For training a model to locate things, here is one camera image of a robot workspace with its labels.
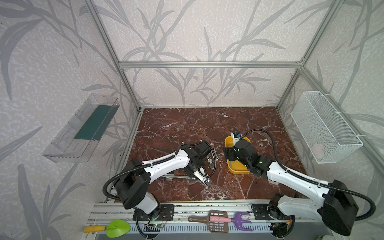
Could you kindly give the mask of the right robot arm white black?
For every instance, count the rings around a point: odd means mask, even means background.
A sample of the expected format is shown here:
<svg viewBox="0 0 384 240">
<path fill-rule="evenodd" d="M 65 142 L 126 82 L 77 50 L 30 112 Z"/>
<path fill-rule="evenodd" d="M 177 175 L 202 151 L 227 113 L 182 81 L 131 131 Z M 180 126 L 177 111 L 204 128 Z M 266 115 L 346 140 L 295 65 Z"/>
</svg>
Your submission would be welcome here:
<svg viewBox="0 0 384 240">
<path fill-rule="evenodd" d="M 285 185 L 306 196 L 305 199 L 276 195 L 270 201 L 274 214 L 298 216 L 322 221 L 329 229 L 350 236 L 359 207 L 347 187 L 340 181 L 321 181 L 281 166 L 277 161 L 256 153 L 245 139 L 225 139 L 225 158 L 239 162 L 257 177 Z"/>
</svg>

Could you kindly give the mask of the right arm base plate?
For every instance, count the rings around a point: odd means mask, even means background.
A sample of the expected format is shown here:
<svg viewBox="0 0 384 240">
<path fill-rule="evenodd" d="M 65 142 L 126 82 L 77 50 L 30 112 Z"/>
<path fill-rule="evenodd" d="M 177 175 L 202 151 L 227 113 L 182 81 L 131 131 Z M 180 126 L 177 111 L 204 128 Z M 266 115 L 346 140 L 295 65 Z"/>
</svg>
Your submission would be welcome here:
<svg viewBox="0 0 384 240">
<path fill-rule="evenodd" d="M 252 204 L 251 210 L 256 220 L 265 221 L 288 221 L 292 217 L 284 215 L 276 206 L 272 204 Z"/>
</svg>

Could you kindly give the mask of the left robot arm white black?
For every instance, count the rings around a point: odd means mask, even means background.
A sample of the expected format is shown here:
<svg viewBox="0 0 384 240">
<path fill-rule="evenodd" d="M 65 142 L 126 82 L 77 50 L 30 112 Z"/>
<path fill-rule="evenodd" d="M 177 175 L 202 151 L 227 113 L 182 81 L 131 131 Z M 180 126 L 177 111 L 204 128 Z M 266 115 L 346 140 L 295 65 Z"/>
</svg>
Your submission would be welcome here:
<svg viewBox="0 0 384 240">
<path fill-rule="evenodd" d="M 178 149 L 163 157 L 127 162 L 123 171 L 105 183 L 103 193 L 111 199 L 121 201 L 126 210 L 139 209 L 152 214 L 160 203 L 148 192 L 149 185 L 155 180 L 175 170 L 182 169 L 190 178 L 209 186 L 211 176 L 216 171 L 218 156 L 206 141 L 197 144 L 181 144 Z"/>
</svg>

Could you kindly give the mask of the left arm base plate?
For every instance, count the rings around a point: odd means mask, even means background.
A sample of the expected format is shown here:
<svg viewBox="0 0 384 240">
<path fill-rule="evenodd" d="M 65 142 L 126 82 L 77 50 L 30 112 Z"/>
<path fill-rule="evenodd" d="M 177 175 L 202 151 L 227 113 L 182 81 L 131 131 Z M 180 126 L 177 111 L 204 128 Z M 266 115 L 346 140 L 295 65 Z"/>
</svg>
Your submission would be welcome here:
<svg viewBox="0 0 384 240">
<path fill-rule="evenodd" d="M 146 214 L 144 211 L 135 209 L 133 220 L 134 221 L 172 221 L 175 212 L 175 205 L 165 204 L 159 205 L 154 211 Z"/>
</svg>

